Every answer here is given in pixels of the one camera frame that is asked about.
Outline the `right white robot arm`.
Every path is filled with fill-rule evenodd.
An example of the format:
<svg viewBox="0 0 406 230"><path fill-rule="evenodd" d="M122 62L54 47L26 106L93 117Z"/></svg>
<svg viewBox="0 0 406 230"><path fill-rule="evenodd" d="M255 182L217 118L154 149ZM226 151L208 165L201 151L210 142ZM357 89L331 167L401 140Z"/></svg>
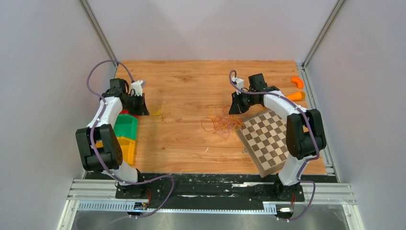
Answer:
<svg viewBox="0 0 406 230"><path fill-rule="evenodd" d="M320 151L327 141L321 113L317 109L306 109L288 99L275 86L268 86L263 74L249 76L249 87L237 77L235 70L229 73L230 84L235 88L229 114L245 113L253 105L260 104L272 110L286 122L286 145L289 155L279 172L279 183L273 193L279 200L292 195L292 185L301 182L301 174L309 161L319 159Z"/></svg>

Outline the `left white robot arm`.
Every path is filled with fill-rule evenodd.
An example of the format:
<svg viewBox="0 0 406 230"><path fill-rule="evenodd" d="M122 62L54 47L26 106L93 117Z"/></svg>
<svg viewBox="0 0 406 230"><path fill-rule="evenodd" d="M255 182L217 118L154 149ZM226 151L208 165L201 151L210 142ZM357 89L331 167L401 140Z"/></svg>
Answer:
<svg viewBox="0 0 406 230"><path fill-rule="evenodd" d="M95 117L75 133L84 170L104 173L120 185L128 185L128 192L134 198L142 198L147 186L138 180L138 170L125 162L113 128L122 110L131 115L149 115L143 92L145 84L144 80L129 84L124 79L111 79L109 89L99 96Z"/></svg>

